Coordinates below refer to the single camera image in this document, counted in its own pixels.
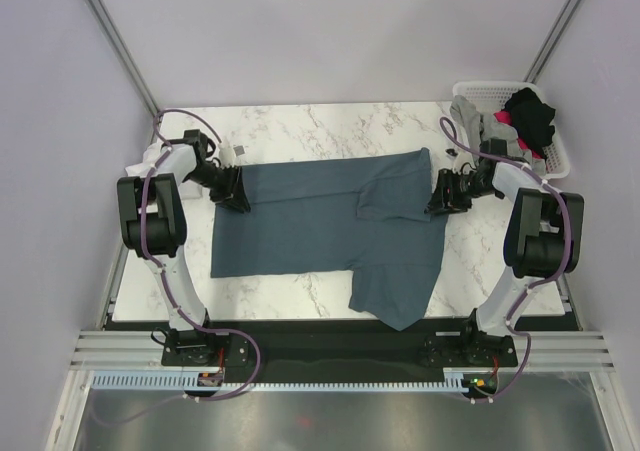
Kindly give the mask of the teal blue polo shirt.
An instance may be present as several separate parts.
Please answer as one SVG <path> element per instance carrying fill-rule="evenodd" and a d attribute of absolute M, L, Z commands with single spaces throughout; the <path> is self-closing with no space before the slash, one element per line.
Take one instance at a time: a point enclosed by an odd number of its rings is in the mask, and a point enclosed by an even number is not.
<path fill-rule="evenodd" d="M 443 261 L 431 171 L 426 148 L 246 166 L 251 209 L 217 207 L 210 275 L 351 271 L 350 309 L 404 330 L 424 318 Z"/>

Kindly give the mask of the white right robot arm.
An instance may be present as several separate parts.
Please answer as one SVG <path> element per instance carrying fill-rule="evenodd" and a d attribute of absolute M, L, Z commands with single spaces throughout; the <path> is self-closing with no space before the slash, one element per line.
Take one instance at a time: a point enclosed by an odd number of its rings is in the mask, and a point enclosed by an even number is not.
<path fill-rule="evenodd" d="M 474 170 L 438 171 L 426 212 L 463 213 L 476 198 L 493 194 L 512 204 L 503 244 L 505 268 L 485 302 L 469 317 L 469 333 L 458 339 L 467 363 L 483 363 L 494 352 L 491 338 L 515 335 L 516 323 L 542 286 L 573 270 L 579 257 L 584 199 L 562 193 L 526 162 L 495 156 L 506 147 L 493 139 L 479 152 Z"/>

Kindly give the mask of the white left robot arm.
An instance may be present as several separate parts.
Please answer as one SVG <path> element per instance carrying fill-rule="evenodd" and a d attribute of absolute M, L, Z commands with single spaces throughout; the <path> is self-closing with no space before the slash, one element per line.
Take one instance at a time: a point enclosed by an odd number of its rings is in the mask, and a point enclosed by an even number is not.
<path fill-rule="evenodd" d="M 215 360 L 220 342 L 187 266 L 188 227 L 179 187 L 193 182 L 224 209 L 251 210 L 242 170 L 217 163 L 215 151 L 203 132 L 187 130 L 180 139 L 149 146 L 142 161 L 127 167 L 116 185 L 123 243 L 151 270 L 168 310 L 169 330 L 162 345 L 172 352 L 184 349 L 198 364 Z"/>

